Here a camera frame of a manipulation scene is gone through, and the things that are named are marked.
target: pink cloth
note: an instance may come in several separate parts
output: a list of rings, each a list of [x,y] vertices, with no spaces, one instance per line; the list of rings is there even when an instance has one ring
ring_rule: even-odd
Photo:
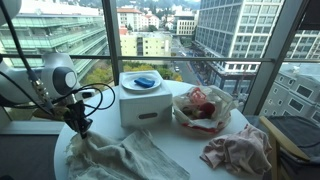
[[[227,170],[237,173],[241,170],[262,175],[271,169],[267,155],[272,148],[268,136],[252,125],[236,134],[212,139],[200,156],[212,168],[225,162]]]

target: white box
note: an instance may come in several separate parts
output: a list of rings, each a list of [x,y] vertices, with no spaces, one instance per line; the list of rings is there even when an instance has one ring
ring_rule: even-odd
[[[143,88],[134,82],[139,77],[154,80],[155,84]],[[119,88],[123,127],[172,120],[172,93],[158,71],[120,73]]]

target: white plate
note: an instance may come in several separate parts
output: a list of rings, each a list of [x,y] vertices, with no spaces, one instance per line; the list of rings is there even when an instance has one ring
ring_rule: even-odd
[[[146,78],[150,81],[155,81],[154,85],[150,88],[144,88],[142,86],[139,86],[138,84],[136,84],[134,82],[134,80],[138,79],[138,78]],[[122,85],[123,87],[133,90],[133,91],[150,91],[153,90],[155,88],[157,88],[158,86],[160,86],[161,81],[160,79],[152,74],[133,74],[133,75],[128,75],[127,77],[125,77],[122,81]]]

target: crumpled towel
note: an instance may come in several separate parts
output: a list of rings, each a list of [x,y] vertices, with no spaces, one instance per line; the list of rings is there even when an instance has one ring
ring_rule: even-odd
[[[272,148],[268,136],[252,125],[236,134],[212,139],[200,156],[212,168],[225,162],[227,170],[238,173],[241,170],[262,175],[271,169],[267,155]]]
[[[148,131],[135,131],[115,141],[89,131],[75,135],[67,151],[69,179],[189,179],[190,174],[150,140]]]

